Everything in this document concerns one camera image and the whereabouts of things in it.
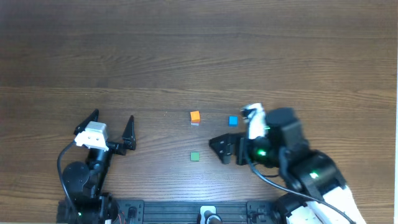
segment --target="green cube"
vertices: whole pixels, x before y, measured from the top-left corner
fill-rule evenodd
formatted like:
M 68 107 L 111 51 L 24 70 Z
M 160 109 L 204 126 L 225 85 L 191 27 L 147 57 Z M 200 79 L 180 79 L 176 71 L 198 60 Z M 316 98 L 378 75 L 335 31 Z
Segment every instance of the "green cube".
M 199 152 L 191 152 L 191 161 L 199 161 Z

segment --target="orange cube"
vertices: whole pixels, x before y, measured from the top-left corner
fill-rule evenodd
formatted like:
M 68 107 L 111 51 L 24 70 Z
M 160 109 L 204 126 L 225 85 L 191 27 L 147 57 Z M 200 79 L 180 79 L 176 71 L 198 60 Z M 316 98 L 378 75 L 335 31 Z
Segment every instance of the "orange cube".
M 191 112 L 191 122 L 192 123 L 200 123 L 199 111 L 192 111 Z

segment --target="small block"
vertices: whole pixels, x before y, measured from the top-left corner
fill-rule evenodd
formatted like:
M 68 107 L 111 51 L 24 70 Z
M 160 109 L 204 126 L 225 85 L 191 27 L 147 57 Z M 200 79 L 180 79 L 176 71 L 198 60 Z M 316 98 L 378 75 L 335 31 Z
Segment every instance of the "small block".
M 199 123 L 200 122 L 200 114 L 199 111 L 191 112 L 191 123 Z
M 199 152 L 191 152 L 191 161 L 199 161 Z
M 237 127 L 239 124 L 239 119 L 237 116 L 229 116 L 229 123 L 230 127 Z

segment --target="wooden tabletop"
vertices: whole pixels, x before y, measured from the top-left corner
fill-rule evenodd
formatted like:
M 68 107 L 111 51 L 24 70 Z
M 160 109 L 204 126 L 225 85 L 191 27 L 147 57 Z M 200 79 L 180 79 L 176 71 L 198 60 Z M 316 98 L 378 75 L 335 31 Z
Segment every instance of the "wooden tabletop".
M 396 24 L 393 0 L 1 1 L 0 221 L 55 221 L 57 156 L 95 108 L 112 140 L 136 119 L 137 150 L 114 157 L 104 186 L 116 197 L 275 200 L 284 193 L 208 147 L 261 102 L 295 108 L 367 223 L 390 224 Z

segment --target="green led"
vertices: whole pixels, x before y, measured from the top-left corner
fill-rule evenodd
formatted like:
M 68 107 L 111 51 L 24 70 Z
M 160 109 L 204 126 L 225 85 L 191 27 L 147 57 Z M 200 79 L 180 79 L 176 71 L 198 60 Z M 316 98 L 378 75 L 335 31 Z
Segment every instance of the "green led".
M 265 150 L 263 150 L 263 149 L 259 149 L 259 150 L 257 151 L 257 154 L 259 154 L 260 156 L 266 156 L 266 155 L 267 155 L 267 152 L 266 152 Z
M 316 172 L 312 172 L 312 173 L 310 174 L 310 176 L 311 176 L 313 179 L 319 177 L 318 174 L 317 174 Z

